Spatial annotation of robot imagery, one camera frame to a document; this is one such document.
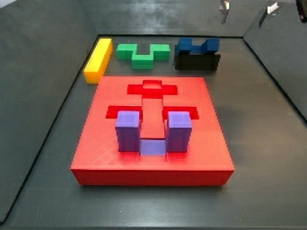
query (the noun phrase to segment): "metal wall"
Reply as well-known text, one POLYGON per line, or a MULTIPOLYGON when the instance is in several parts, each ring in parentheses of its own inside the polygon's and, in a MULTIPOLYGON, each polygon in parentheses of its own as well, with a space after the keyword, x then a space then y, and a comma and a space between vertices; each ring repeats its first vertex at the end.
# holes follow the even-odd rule
POLYGON ((3 222, 98 35, 77 0, 17 1, 0 32, 3 222))
POLYGON ((307 25, 296 4, 286 4, 278 16, 268 16, 261 28, 260 17, 245 40, 307 119, 307 25))

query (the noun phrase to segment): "gray floor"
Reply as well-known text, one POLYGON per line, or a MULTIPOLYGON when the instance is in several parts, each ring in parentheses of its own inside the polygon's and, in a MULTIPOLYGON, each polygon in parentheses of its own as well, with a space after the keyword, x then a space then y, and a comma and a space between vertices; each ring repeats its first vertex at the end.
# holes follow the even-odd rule
MULTIPOLYGON (((178 38, 117 37, 115 43, 178 38)), ((81 187, 69 170, 95 93, 83 75, 66 101, 3 228, 45 226, 307 226, 307 128, 244 40, 221 40, 215 74, 171 61, 133 71, 113 55, 107 75, 199 75, 207 80, 237 167, 222 188, 81 187)))

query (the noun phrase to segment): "gray wall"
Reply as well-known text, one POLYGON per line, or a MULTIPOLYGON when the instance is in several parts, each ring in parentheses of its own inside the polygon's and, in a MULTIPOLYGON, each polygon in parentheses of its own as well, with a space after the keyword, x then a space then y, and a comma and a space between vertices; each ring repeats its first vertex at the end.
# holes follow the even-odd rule
POLYGON ((77 0, 0 9, 0 222, 97 39, 77 0))
POLYGON ((269 16, 262 28, 258 22, 260 17, 245 40, 307 119, 307 24, 301 23, 296 4, 269 16))
POLYGON ((222 24, 219 0, 79 0, 101 35, 244 37, 266 0, 231 0, 222 24))

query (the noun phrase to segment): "blue block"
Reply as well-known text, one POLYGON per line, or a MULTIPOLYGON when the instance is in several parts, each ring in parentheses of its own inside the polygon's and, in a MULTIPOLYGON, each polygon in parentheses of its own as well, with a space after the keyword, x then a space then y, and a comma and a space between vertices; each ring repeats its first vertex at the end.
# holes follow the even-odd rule
POLYGON ((219 39, 209 39, 202 45, 205 54, 215 54, 219 51, 219 39))
POLYGON ((175 49, 175 56, 182 54, 189 54, 193 49, 193 38, 181 38, 175 49))
POLYGON ((141 140, 141 154, 142 155, 166 155, 167 154, 166 140, 142 139, 141 140))
POLYGON ((202 46, 193 46, 190 54, 203 54, 202 46))
POLYGON ((167 124, 167 152, 185 153, 193 132, 190 112, 171 111, 167 124))
POLYGON ((119 111, 115 129, 119 142, 119 151, 139 152, 139 111, 119 111))

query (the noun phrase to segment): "black block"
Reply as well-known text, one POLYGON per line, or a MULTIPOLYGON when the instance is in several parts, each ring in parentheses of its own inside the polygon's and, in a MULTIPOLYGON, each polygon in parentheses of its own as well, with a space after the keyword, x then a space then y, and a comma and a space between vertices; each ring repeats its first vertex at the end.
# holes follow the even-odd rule
POLYGON ((217 71, 219 66, 221 54, 179 54, 175 59, 178 70, 207 70, 217 71))

